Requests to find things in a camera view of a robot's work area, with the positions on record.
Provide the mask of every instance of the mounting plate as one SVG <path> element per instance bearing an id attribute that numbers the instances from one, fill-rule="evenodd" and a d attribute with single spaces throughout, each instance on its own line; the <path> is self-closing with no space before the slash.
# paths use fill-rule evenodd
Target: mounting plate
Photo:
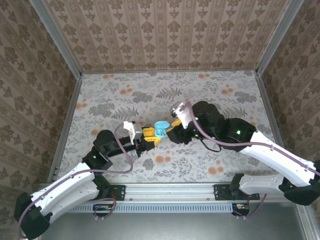
<path id="1" fill-rule="evenodd" d="M 226 200 L 260 200 L 259 193 L 252 195 L 247 195 L 241 191 L 238 192 L 237 196 L 234 197 L 229 189 L 230 184 L 215 184 L 213 185 L 214 189 L 214 199 L 216 201 L 226 201 Z"/>
<path id="2" fill-rule="evenodd" d="M 111 185 L 106 198 L 114 198 L 117 201 L 124 201 L 126 196 L 126 185 Z"/>

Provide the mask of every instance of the patterned wall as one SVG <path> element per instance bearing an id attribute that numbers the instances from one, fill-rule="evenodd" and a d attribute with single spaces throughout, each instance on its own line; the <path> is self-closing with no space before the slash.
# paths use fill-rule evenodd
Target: patterned wall
<path id="1" fill-rule="evenodd" d="M 17 238 L 16 197 L 47 181 L 74 84 L 29 1 L 0 0 L 0 239 Z"/>
<path id="2" fill-rule="evenodd" d="M 286 148 L 320 160 L 320 1 L 305 0 L 262 75 Z M 320 225 L 320 199 L 314 204 Z"/>
<path id="3" fill-rule="evenodd" d="M 45 0 L 82 72 L 254 69 L 289 0 Z"/>

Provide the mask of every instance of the yellow object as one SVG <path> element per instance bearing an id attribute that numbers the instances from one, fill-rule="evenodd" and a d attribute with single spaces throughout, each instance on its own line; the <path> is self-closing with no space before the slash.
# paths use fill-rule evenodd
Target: yellow object
<path id="1" fill-rule="evenodd" d="M 143 132 L 143 136 L 146 138 L 146 137 L 153 137 L 155 135 L 155 128 L 153 127 L 147 127 L 147 128 L 144 128 L 142 129 L 142 132 Z"/>
<path id="2" fill-rule="evenodd" d="M 179 126 L 181 124 L 181 120 L 179 118 L 177 118 L 172 124 L 171 126 L 172 127 L 176 127 L 176 126 Z"/>
<path id="3" fill-rule="evenodd" d="M 161 137 L 148 136 L 144 138 L 147 142 L 154 142 L 154 146 L 157 147 L 158 143 L 161 141 Z"/>

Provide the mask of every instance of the floral wallpaper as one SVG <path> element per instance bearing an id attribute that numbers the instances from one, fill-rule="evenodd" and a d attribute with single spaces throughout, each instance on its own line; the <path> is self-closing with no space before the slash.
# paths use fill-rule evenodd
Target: floral wallpaper
<path id="1" fill-rule="evenodd" d="M 45 0 L 83 73 L 254 69 L 290 0 Z"/>
<path id="2" fill-rule="evenodd" d="M 262 74 L 285 147 L 320 160 L 320 1 L 305 0 Z M 320 199 L 314 204 L 320 225 Z"/>
<path id="3" fill-rule="evenodd" d="M 0 0 L 0 239 L 16 198 L 45 183 L 75 78 L 28 0 Z"/>
<path id="4" fill-rule="evenodd" d="M 114 131 L 123 121 L 142 126 L 173 122 L 170 107 L 176 102 L 207 101 L 226 118 L 242 118 L 273 140 L 268 117 L 253 71 L 158 72 L 84 74 L 70 133 L 58 177 L 62 177 L 91 150 L 101 130 Z M 123 130 L 120 136 L 128 135 Z M 212 149 L 217 146 L 206 142 Z M 131 153 L 133 171 L 107 174 L 111 183 L 219 182 L 231 181 L 235 173 L 271 174 L 262 162 L 223 149 L 212 152 L 198 140 L 188 145 L 161 140 L 140 158 Z M 123 155 L 111 158 L 112 170 L 126 170 Z"/>

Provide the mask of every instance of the cable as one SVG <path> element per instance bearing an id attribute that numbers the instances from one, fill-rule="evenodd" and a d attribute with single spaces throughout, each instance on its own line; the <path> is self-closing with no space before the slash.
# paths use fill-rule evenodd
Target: cable
<path id="1" fill-rule="evenodd" d="M 30 208 L 32 208 L 32 206 L 34 206 L 37 202 L 39 202 L 40 200 L 44 199 L 46 195 L 48 195 L 51 191 L 53 191 L 54 189 L 56 189 L 58 186 L 60 186 L 61 184 L 65 183 L 66 181 L 68 181 L 69 179 L 73 179 L 75 176 L 79 175 L 79 174 L 83 174 L 83 173 L 109 173 L 109 174 L 127 174 L 129 172 L 132 171 L 132 169 L 134 168 L 134 162 L 131 159 L 131 157 L 129 156 L 129 154 L 126 152 L 125 148 L 122 146 L 119 138 L 118 138 L 118 134 L 117 131 L 119 130 L 119 128 L 123 127 L 124 124 L 121 123 L 119 126 L 117 126 L 114 130 L 114 138 L 116 140 L 116 142 L 118 143 L 120 149 L 122 150 L 122 152 L 124 153 L 124 155 L 127 157 L 127 159 L 129 160 L 130 163 L 130 169 L 126 170 L 126 171 L 113 171 L 113 170 L 101 170 L 101 169 L 87 169 L 87 170 L 82 170 L 82 171 L 77 171 L 71 175 L 69 175 L 68 177 L 66 177 L 65 179 L 63 179 L 62 181 L 58 182 L 57 184 L 55 184 L 54 186 L 52 186 L 50 189 L 48 189 L 47 191 L 45 191 L 42 195 L 40 195 L 36 200 L 34 200 L 32 203 L 30 203 L 25 210 L 23 211 L 23 213 L 21 214 L 19 221 L 18 221 L 18 235 L 20 238 L 22 239 L 26 239 L 27 237 L 22 235 L 21 233 L 21 223 L 22 220 L 24 219 L 25 215 L 27 214 L 27 212 L 29 211 Z"/>
<path id="2" fill-rule="evenodd" d="M 209 148 L 206 144 L 205 144 L 205 142 L 204 142 L 204 140 L 203 139 L 201 139 L 200 140 L 200 142 L 203 144 L 203 146 L 206 148 L 206 149 L 208 149 L 209 151 L 212 151 L 212 152 L 215 152 L 215 153 L 219 153 L 219 152 L 221 152 L 221 146 L 219 146 L 218 145 L 218 147 L 219 147 L 219 151 L 218 150 L 213 150 L 213 149 L 211 149 L 211 148 Z"/>
<path id="3" fill-rule="evenodd" d="M 111 210 L 105 216 L 102 217 L 102 220 L 103 220 L 103 219 L 109 217 L 112 214 L 112 212 L 116 209 L 117 201 L 112 197 L 106 197 L 106 198 L 101 198 L 101 199 L 97 199 L 97 200 L 90 200 L 90 201 L 86 201 L 86 202 L 87 203 L 96 203 L 96 202 L 101 202 L 101 201 L 113 201 L 113 206 L 112 206 Z M 93 215 L 95 216 L 96 220 L 98 219 L 97 210 L 101 209 L 101 208 L 103 208 L 103 206 L 98 206 L 94 209 Z"/>
<path id="4" fill-rule="evenodd" d="M 196 129 L 202 134 L 202 136 L 204 136 L 206 139 L 208 139 L 211 142 L 214 142 L 215 144 L 218 145 L 222 145 L 222 146 L 226 146 L 226 147 L 242 147 L 242 146 L 248 146 L 251 147 L 252 145 L 259 145 L 259 146 L 264 146 L 267 148 L 270 148 L 282 155 L 284 155 L 285 157 L 287 157 L 288 159 L 294 161 L 296 164 L 299 164 L 301 167 L 305 168 L 306 170 L 314 173 L 315 175 L 318 175 L 320 177 L 320 172 L 310 168 L 309 166 L 305 165 L 304 163 L 300 162 L 299 160 L 295 159 L 294 157 L 290 156 L 289 154 L 287 154 L 286 152 L 282 151 L 281 149 L 274 147 L 273 145 L 270 144 L 266 144 L 263 142 L 241 142 L 241 143 L 228 143 L 228 142 L 223 142 L 223 141 L 219 141 L 216 139 L 211 138 L 208 134 L 205 133 L 205 131 L 202 130 L 202 128 L 199 126 L 194 111 L 192 109 L 192 105 L 191 103 L 188 101 L 181 110 L 183 110 L 184 108 L 188 108 L 189 109 L 189 114 L 191 116 L 191 119 L 196 127 Z"/>
<path id="5" fill-rule="evenodd" d="M 260 210 L 260 208 L 262 207 L 262 204 L 264 203 L 264 201 L 266 200 L 266 198 L 267 198 L 267 194 L 265 194 L 265 195 L 263 196 L 263 198 L 262 198 L 259 206 L 258 206 L 252 213 L 248 214 L 247 216 L 243 216 L 240 212 L 235 211 L 235 210 L 233 210 L 233 212 L 239 215 L 239 216 L 237 216 L 237 217 L 242 217 L 243 219 L 252 217 L 253 215 L 255 215 L 255 214 Z"/>

